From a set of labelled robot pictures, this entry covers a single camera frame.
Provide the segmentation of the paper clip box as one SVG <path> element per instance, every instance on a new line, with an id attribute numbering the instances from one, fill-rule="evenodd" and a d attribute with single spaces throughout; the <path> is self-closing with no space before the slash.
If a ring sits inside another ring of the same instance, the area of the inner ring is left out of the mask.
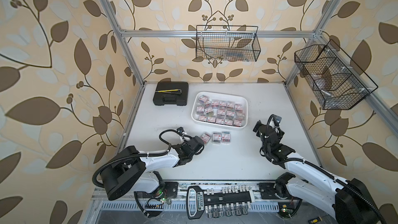
<path id="1" fill-rule="evenodd" d="M 205 145 L 207 145 L 211 141 L 211 136 L 207 133 L 203 133 L 201 135 L 201 140 L 204 142 Z"/>
<path id="2" fill-rule="evenodd" d="M 222 141 L 222 133 L 214 132 L 212 134 L 212 142 L 214 144 L 221 144 L 221 141 Z"/>
<path id="3" fill-rule="evenodd" d="M 221 143 L 222 144 L 230 144 L 231 143 L 231 134 L 230 134 L 230 132 L 223 131 L 221 133 Z"/>

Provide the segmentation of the white plastic tray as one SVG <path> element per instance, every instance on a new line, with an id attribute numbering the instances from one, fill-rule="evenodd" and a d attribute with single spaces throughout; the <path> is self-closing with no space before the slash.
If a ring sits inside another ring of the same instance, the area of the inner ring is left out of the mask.
<path id="1" fill-rule="evenodd" d="M 248 122 L 248 101 L 242 96 L 202 91 L 195 97 L 191 118 L 199 124 L 241 130 Z"/>

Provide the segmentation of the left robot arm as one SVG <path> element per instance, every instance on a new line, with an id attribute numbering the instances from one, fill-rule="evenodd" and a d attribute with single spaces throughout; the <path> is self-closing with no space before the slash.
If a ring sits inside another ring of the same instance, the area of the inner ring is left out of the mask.
<path id="1" fill-rule="evenodd" d="M 141 205 L 138 194 L 142 193 L 148 201 L 159 201 L 160 205 L 169 204 L 166 183 L 158 170 L 184 166 L 205 148 L 200 137 L 189 136 L 182 127 L 161 132 L 159 140 L 167 145 L 166 150 L 141 152 L 135 146 L 126 147 L 94 172 L 93 184 L 105 189 L 110 201 L 132 191 L 141 212 L 148 218 L 155 217 L 153 207 L 149 203 Z"/>

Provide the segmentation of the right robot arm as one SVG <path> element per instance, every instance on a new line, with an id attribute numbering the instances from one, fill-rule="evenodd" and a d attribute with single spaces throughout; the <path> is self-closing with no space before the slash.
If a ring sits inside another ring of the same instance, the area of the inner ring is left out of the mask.
<path id="1" fill-rule="evenodd" d="M 253 129 L 261 140 L 260 155 L 286 172 L 276 179 L 277 196 L 292 196 L 323 210 L 339 224 L 385 224 L 366 185 L 337 176 L 310 162 L 293 148 L 281 143 L 281 117 L 270 115 Z"/>

